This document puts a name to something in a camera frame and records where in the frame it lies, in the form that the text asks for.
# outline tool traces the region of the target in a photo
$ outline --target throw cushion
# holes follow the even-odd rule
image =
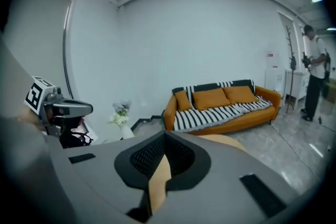
[[[187,93],[184,90],[176,92],[175,97],[177,99],[179,110],[185,111],[193,108],[188,100]]]
[[[211,108],[218,108],[220,106],[230,105],[230,101],[226,98],[225,93],[221,88],[193,92],[195,105],[198,110],[206,110]]]
[[[236,86],[223,88],[230,104],[258,102],[249,86]]]

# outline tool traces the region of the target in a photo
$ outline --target black and white marker cube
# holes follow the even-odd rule
[[[33,76],[33,79],[34,84],[30,88],[24,103],[36,114],[39,114],[43,100],[49,93],[53,92],[55,86],[41,77]]]

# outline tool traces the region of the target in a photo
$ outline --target white shirt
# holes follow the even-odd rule
[[[327,55],[322,38],[317,35],[309,42],[311,59],[317,59],[321,54]],[[310,74],[319,79],[324,79],[324,62],[315,63],[310,67]]]

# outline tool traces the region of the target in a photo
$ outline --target vase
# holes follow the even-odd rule
[[[131,128],[128,127],[127,123],[123,123],[119,126],[122,134],[123,139],[134,137],[134,134],[131,130]]]

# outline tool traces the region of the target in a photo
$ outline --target sofa armrest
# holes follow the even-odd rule
[[[280,108],[280,102],[281,102],[281,94],[256,86],[256,95],[261,96],[265,98],[266,100],[272,102],[273,106],[275,107],[275,113],[272,117],[272,120],[274,120],[277,117],[279,108]]]
[[[170,97],[169,102],[166,106],[166,109],[163,113],[164,115],[164,124],[166,126],[166,129],[169,131],[174,130],[174,121],[175,121],[175,114],[177,110],[177,99],[175,95],[172,95]]]

